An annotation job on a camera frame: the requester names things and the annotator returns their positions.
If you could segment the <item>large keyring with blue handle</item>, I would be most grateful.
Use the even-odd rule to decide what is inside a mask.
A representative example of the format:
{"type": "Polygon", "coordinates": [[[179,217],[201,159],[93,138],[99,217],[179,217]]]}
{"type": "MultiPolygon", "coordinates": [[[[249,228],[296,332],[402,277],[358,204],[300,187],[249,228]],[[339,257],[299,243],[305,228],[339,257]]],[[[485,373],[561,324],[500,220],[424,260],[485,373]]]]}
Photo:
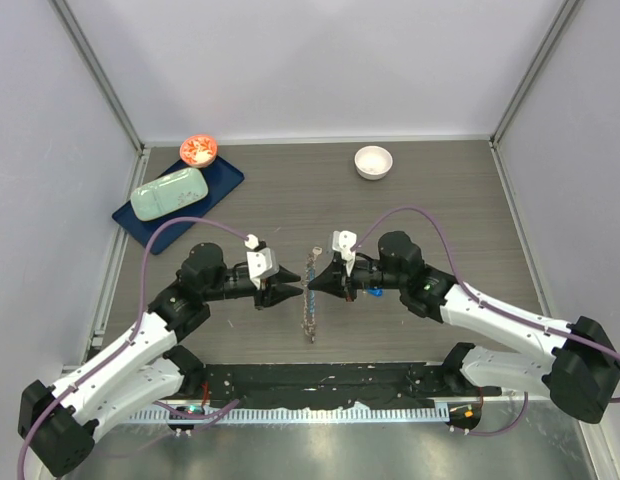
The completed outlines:
{"type": "Polygon", "coordinates": [[[316,275],[316,261],[312,255],[312,250],[309,252],[306,264],[305,264],[305,277],[302,281],[304,287],[304,308],[302,328],[305,336],[311,344],[316,340],[316,319],[315,319],[315,293],[309,288],[309,283],[315,278],[316,275]]]}

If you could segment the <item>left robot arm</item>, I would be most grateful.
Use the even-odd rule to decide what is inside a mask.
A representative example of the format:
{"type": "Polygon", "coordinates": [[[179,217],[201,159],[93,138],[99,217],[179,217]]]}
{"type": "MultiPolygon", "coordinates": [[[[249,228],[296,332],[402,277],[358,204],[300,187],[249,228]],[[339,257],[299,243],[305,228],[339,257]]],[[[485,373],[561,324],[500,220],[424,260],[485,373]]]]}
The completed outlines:
{"type": "Polygon", "coordinates": [[[279,265],[272,249],[258,241],[248,246],[245,261],[233,267],[220,246],[194,246],[175,281],[142,302],[127,332],[52,384],[28,385],[19,407],[19,455],[33,453],[51,475],[62,477],[137,410],[174,394],[195,397],[204,367],[180,343],[209,319],[211,302],[250,298],[263,309],[303,292],[300,276],[279,265]]]}

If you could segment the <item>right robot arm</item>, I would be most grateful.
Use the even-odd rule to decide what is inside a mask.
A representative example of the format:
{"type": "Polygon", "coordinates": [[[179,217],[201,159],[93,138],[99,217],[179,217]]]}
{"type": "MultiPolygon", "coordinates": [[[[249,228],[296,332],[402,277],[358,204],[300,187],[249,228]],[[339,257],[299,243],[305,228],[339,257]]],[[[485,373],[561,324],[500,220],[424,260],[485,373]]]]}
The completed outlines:
{"type": "Polygon", "coordinates": [[[354,252],[356,238],[349,231],[334,232],[332,261],[309,289],[346,301],[368,288],[396,290],[410,313],[505,346],[495,352],[457,344],[441,371],[443,386],[452,394],[500,387],[548,398],[585,423],[602,420],[620,382],[620,356],[596,320],[553,319],[486,296],[427,264],[403,231],[381,236],[377,258],[354,252]]]}

